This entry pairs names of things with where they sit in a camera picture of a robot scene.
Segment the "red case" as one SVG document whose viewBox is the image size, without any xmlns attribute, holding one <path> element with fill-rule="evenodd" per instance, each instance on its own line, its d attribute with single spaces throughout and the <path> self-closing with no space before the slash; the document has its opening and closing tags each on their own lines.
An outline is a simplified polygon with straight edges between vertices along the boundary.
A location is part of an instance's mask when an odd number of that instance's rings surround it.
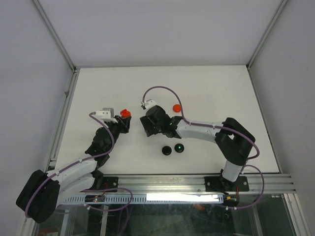
<svg viewBox="0 0 315 236">
<path fill-rule="evenodd" d="M 182 110 L 182 107 L 181 107 L 180 104 L 174 104 L 173 107 L 172 107 L 172 110 L 173 110 L 173 112 L 175 112 L 175 113 L 180 113 L 181 110 Z"/>
<path fill-rule="evenodd" d="M 131 112 L 127 109 L 123 109 L 120 111 L 120 115 L 122 118 L 127 118 L 131 116 Z"/>
</svg>

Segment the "black case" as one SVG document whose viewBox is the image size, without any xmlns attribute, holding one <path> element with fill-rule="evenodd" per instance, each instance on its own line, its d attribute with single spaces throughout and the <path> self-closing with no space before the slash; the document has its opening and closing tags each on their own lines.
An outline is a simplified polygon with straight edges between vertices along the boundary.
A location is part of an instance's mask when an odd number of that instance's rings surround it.
<svg viewBox="0 0 315 236">
<path fill-rule="evenodd" d="M 182 152 L 185 150 L 185 147 L 184 147 L 183 144 L 177 143 L 177 144 L 174 146 L 174 150 L 175 150 L 177 153 L 182 153 Z"/>
<path fill-rule="evenodd" d="M 163 155 L 168 156 L 172 153 L 172 148 L 170 146 L 164 146 L 161 151 Z"/>
</svg>

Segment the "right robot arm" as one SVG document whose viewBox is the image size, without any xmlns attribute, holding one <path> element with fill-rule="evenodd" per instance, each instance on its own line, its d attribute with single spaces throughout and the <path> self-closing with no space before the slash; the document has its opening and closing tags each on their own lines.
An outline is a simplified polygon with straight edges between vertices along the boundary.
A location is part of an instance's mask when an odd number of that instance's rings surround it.
<svg viewBox="0 0 315 236">
<path fill-rule="evenodd" d="M 221 123 L 197 123 L 184 116 L 170 117 L 159 105 L 142 106 L 146 111 L 140 118 L 146 135 L 163 134 L 168 138 L 192 138 L 215 143 L 226 159 L 219 179 L 212 184 L 220 192 L 237 186 L 240 172 L 255 147 L 255 137 L 236 119 L 226 118 Z"/>
</svg>

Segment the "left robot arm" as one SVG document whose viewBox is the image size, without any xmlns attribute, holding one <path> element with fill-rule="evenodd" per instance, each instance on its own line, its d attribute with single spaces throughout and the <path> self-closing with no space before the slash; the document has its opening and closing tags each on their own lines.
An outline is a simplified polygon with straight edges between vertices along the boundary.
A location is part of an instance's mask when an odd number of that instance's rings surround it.
<svg viewBox="0 0 315 236">
<path fill-rule="evenodd" d="M 36 223 L 45 222 L 65 200 L 84 190 L 103 186 L 100 171 L 109 159 L 120 134 L 130 129 L 131 116 L 102 121 L 91 145 L 79 157 L 51 171 L 34 171 L 19 194 L 16 205 Z"/>
</svg>

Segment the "aluminium mounting rail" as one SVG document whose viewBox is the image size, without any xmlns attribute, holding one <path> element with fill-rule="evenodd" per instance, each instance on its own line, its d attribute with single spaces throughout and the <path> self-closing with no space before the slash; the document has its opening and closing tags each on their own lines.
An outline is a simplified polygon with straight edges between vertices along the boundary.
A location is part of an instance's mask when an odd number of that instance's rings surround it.
<svg viewBox="0 0 315 236">
<path fill-rule="evenodd" d="M 218 174 L 203 175 L 104 175 L 104 186 L 121 187 L 135 194 L 145 193 L 210 193 L 213 180 Z M 238 182 L 240 194 L 259 194 L 264 188 L 264 194 L 296 193 L 293 178 L 286 174 L 244 174 Z"/>
</svg>

